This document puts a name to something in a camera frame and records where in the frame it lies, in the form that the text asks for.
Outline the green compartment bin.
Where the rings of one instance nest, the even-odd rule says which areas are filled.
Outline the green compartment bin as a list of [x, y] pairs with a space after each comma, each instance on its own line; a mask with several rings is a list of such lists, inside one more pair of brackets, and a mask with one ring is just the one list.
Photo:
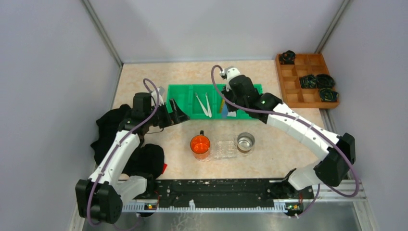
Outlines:
[[[200, 100], [206, 106], [205, 93], [211, 105], [212, 118], [204, 115], [201, 106], [195, 96], [198, 94]], [[212, 84], [170, 84], [167, 90], [167, 109], [171, 112], [170, 99], [175, 99], [180, 109], [186, 113], [191, 120], [216, 120], [223, 119], [219, 113], [221, 96], [217, 93]]]

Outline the blue toothpaste tube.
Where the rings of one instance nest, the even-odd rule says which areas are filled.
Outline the blue toothpaste tube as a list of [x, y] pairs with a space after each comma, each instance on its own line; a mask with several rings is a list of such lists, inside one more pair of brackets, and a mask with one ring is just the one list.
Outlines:
[[225, 102], [223, 102], [222, 106], [223, 107], [222, 107], [222, 110], [221, 110], [221, 116], [222, 116], [222, 118], [227, 118], [228, 113], [229, 113], [227, 104]]

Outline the orange plastic mug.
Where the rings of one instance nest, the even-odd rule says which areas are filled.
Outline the orange plastic mug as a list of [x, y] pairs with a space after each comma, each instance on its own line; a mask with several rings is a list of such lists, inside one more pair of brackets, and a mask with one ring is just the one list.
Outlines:
[[200, 130], [199, 134], [194, 136], [190, 141], [190, 149], [194, 157], [198, 160], [204, 160], [210, 155], [211, 142], [205, 136], [204, 131]]

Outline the steel cup orange sleeve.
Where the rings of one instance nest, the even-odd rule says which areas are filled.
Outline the steel cup orange sleeve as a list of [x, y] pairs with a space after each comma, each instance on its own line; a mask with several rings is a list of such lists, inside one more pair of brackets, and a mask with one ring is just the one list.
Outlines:
[[242, 153], [248, 153], [253, 150], [255, 138], [251, 133], [242, 132], [236, 139], [237, 149]]

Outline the clear textured plastic tray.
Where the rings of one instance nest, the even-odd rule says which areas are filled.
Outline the clear textured plastic tray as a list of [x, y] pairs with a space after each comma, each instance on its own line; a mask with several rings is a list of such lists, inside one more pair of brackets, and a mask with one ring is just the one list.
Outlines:
[[253, 150], [248, 153], [242, 153], [237, 149], [236, 139], [227, 141], [217, 141], [211, 144], [210, 155], [201, 161], [217, 161], [224, 159], [234, 159], [249, 156]]

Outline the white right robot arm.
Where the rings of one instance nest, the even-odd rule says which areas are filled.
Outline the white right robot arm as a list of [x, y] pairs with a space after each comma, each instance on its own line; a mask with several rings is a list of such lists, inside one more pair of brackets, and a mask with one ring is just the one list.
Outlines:
[[332, 190], [340, 185], [356, 160], [355, 138], [351, 134], [338, 135], [311, 123], [277, 96], [259, 93], [245, 75], [221, 77], [227, 81], [221, 93], [228, 111], [241, 109], [251, 118], [284, 131], [318, 158], [317, 162], [290, 171], [285, 182], [297, 191], [320, 183]]

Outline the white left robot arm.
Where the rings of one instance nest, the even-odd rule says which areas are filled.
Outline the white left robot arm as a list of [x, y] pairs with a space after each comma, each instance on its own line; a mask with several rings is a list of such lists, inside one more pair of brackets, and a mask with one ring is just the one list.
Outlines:
[[126, 163], [140, 145], [140, 135], [151, 126], [166, 128], [188, 121], [190, 117], [170, 99], [172, 111], [157, 92], [140, 92], [133, 97], [133, 107], [119, 123], [117, 133], [107, 155], [86, 180], [79, 180], [75, 187], [78, 213], [92, 225], [100, 222], [114, 224], [123, 206], [147, 191], [149, 177], [131, 176], [119, 182]]

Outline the white toothpaste tube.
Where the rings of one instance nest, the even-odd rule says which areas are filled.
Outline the white toothpaste tube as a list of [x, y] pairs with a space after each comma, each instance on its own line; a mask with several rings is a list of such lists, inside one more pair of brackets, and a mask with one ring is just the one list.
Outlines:
[[234, 111], [234, 112], [228, 112], [227, 113], [227, 117], [236, 117], [237, 116], [237, 112], [236, 111]]

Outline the yellow toothpaste tube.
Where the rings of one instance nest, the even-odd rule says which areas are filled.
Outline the yellow toothpaste tube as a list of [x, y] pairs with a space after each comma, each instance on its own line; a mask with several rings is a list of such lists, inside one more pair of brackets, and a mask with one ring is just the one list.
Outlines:
[[219, 113], [222, 113], [223, 107], [224, 107], [224, 100], [222, 99], [220, 103], [219, 111], [218, 111]]

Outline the brown wooden compartment tray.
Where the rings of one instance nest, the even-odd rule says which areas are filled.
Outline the brown wooden compartment tray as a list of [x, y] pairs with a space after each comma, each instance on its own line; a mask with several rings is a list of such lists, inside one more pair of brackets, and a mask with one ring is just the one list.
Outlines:
[[322, 54], [277, 54], [282, 100], [291, 108], [332, 109], [339, 105], [336, 82]]

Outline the black cloth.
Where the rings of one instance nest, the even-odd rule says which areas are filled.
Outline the black cloth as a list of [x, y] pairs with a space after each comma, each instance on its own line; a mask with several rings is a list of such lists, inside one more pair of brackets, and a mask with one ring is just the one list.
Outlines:
[[[111, 148], [119, 126], [125, 119], [131, 108], [127, 104], [121, 105], [117, 109], [106, 112], [96, 120], [99, 137], [90, 146], [94, 150], [94, 160], [100, 165], [109, 149]], [[128, 176], [138, 174], [152, 175], [158, 178], [165, 165], [165, 153], [161, 146], [156, 144], [144, 144], [144, 137], [140, 137], [140, 145], [133, 151], [127, 161], [122, 173]]]

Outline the red tag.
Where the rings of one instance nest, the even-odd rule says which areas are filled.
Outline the red tag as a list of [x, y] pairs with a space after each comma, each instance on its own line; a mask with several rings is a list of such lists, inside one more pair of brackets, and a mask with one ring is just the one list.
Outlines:
[[164, 174], [164, 172], [165, 172], [166, 168], [167, 168], [167, 164], [166, 164], [166, 163], [164, 163], [164, 164], [163, 164], [163, 168], [162, 168], [162, 173], [161, 173], [161, 174]]

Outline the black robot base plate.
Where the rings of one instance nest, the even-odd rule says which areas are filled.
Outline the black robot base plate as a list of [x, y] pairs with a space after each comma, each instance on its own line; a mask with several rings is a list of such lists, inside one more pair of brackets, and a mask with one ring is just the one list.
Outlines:
[[302, 212], [313, 199], [308, 186], [296, 191], [281, 179], [157, 180], [152, 193], [137, 196], [123, 207], [139, 213]]

